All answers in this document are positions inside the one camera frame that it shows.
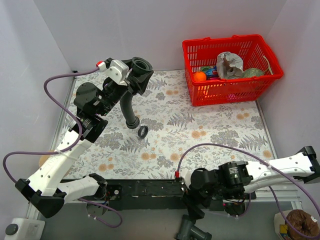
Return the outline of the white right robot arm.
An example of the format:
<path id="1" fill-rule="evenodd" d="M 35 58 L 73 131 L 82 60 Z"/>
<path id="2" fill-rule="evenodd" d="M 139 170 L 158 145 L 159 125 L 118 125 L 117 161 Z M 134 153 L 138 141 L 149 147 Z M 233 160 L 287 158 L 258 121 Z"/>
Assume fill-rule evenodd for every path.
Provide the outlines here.
<path id="1" fill-rule="evenodd" d="M 318 183 L 320 164 L 313 147 L 305 146 L 295 155 L 269 162 L 257 157 L 255 161 L 230 161 L 213 170 L 189 171 L 178 167 L 174 177 L 186 185 L 182 201 L 188 215 L 192 220 L 199 220 L 205 216 L 199 206 L 208 208 L 213 197 L 243 199 L 261 188 L 287 182 Z"/>

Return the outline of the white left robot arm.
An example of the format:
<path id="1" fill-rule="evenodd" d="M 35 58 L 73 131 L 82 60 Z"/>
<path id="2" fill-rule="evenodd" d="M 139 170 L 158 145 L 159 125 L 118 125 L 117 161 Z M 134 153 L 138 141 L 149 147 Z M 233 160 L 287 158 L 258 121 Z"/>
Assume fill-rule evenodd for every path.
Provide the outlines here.
<path id="1" fill-rule="evenodd" d="M 148 134 L 132 108 L 136 94 L 143 95 L 153 75 L 152 65 L 145 59 L 128 60 L 108 58 L 97 63 L 106 79 L 99 89 L 91 82 L 81 84 L 73 101 L 76 117 L 56 150 L 29 178 L 19 179 L 15 187 L 45 217 L 57 214 L 64 204 L 82 197 L 103 199 L 107 194 L 107 181 L 96 173 L 81 179 L 62 183 L 65 174 L 75 161 L 91 147 L 106 128 L 106 116 L 120 104 L 126 126 L 136 131 L 140 139 Z"/>

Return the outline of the grey tee pipe fitting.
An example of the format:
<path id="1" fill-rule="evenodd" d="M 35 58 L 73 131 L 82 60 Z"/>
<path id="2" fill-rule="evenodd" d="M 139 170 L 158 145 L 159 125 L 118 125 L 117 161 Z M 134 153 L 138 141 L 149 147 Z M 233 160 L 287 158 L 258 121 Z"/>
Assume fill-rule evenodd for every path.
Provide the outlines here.
<path id="1" fill-rule="evenodd" d="M 192 220 L 187 214 L 184 214 L 179 230 L 174 238 L 176 240 L 211 240 L 212 235 L 196 227 L 195 223 L 195 220 Z"/>

